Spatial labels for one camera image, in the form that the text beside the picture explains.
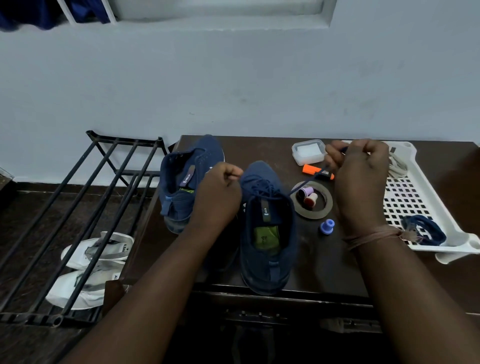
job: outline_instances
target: white plastic tray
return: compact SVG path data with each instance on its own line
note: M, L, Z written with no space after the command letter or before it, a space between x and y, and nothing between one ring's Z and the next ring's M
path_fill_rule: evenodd
M405 178L387 179L384 196L384 214L390 225L402 228L400 220L403 216L424 215L435 221L443 230L447 239L440 246L418 245L406 242L412 250L436 252L440 263L448 264L468 254L480 254L480 239L460 229L438 197L432 185L415 161L417 149L409 142L385 141L390 150L408 165Z

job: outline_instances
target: wooden table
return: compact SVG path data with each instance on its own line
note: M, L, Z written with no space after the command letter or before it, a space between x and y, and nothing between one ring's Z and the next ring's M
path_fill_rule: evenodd
M197 138L199 136L182 136L176 150L187 149ZM291 153L291 146L305 139L236 136L218 139L229 163L245 169L256 160L264 160L288 188L305 179ZM480 235L479 148L467 142L412 141L412 144L417 148L417 163L457 223L464 231ZM324 182L324 185L333 192L332 183ZM122 271L123 284L135 284L175 240L176 235L166 228L160 210L156 193ZM333 212L326 218L336 220ZM206 269L198 273L190 307L242 310L246 307L282 313L295 310L310 315L317 313L320 306L325 317L375 318L360 271L345 249L339 229L330 236L320 237L317 233L320 221L297 216L297 222L297 262L281 293L262 297L250 291L240 276L237 258L224 273L209 274ZM449 265L437 262L434 253L419 253L419 256L467 313L480 314L480 256L469 255Z

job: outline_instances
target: blue shoe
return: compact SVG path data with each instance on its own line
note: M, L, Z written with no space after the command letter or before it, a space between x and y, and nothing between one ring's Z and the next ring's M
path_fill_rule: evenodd
M180 234L192 214L198 185L225 156L219 141L211 135L200 138L189 150L167 154L160 167L158 197L167 228Z
M263 161L252 163L240 178L240 262L245 284L271 295L286 285L297 253L295 212L289 193Z

